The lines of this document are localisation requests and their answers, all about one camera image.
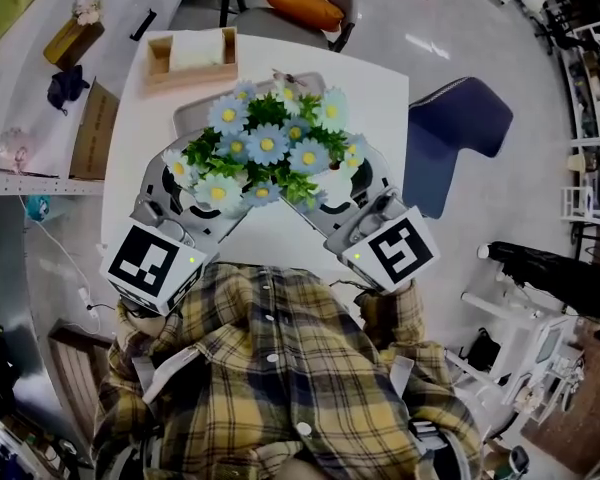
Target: plaid shirt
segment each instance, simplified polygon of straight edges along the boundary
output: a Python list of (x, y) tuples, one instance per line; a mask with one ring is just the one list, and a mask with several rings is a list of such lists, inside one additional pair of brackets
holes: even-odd
[[(160, 469), (145, 468), (145, 478), (268, 478), (298, 454), (333, 478), (436, 478), (410, 418), (453, 432), (477, 477), (478, 432), (453, 394), (444, 349), (423, 341), (415, 287), (356, 303), (364, 331), (310, 272), (215, 263), (155, 339), (119, 307), (96, 416), (96, 478), (158, 425)], [(200, 357), (150, 411), (132, 358), (157, 367), (192, 344)], [(389, 379), (396, 355), (415, 361), (402, 399)]]

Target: orange pillow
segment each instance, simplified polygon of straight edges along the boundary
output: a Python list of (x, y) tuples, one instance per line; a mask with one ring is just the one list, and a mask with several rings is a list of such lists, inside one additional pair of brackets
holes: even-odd
[(283, 14), (328, 32), (337, 32), (344, 13), (328, 0), (267, 0), (269, 5)]

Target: gray floor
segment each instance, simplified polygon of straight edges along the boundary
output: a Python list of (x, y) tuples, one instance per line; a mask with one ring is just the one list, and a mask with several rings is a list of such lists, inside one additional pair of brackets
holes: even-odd
[[(213, 0), (186, 0), (174, 29), (218, 24)], [(446, 346), (469, 344), (489, 319), (461, 303), (470, 289), (494, 292), (495, 266), (480, 262), (477, 247), (506, 240), (569, 255), (568, 226), (559, 219), (560, 187), (571, 136), (569, 103), (555, 58), (548, 57), (515, 3), (495, 0), (359, 0), (359, 19), (343, 54), (380, 64), (410, 77), (416, 100), (454, 79), (481, 78), (511, 107), (515, 119), (501, 154), (488, 160), (463, 152), (443, 217), (429, 225), (442, 260), (419, 279), (428, 334)], [(99, 277), (99, 198), (76, 200), (74, 210), (48, 224), (85, 270), (95, 302), (113, 304), (114, 292)], [(39, 229), (25, 240), (32, 306), (40, 308), (39, 335), (58, 317), (95, 330), (77, 295), (80, 280)], [(341, 296), (350, 299), (351, 293)], [(113, 314), (100, 308), (102, 333), (114, 330)], [(552, 461), (537, 459), (529, 478), (570, 478)]]

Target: desk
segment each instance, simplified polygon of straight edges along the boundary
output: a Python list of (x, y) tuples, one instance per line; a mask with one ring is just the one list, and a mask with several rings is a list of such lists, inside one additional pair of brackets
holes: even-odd
[[(116, 119), (104, 186), (102, 243), (132, 211), (145, 168), (176, 140), (174, 111), (186, 104), (231, 90), (219, 82), (142, 95), (147, 40), (178, 32), (147, 33), (131, 65)], [(238, 36), (240, 79), (272, 78), (285, 73), (320, 73), (327, 87), (340, 87), (349, 101), (347, 131), (363, 133), (387, 160), (390, 182), (402, 187), (407, 143), (409, 78), (346, 55), (254, 36)], [(322, 247), (324, 237), (286, 203), (252, 209), (220, 244), (220, 259), (240, 263), (349, 272)]]

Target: blue chair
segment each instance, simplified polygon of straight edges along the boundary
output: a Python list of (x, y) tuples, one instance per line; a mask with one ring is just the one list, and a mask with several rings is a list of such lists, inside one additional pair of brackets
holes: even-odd
[(489, 158), (500, 151), (513, 113), (487, 85), (467, 77), (409, 107), (402, 199), (438, 219), (447, 200), (456, 159), (468, 148)]

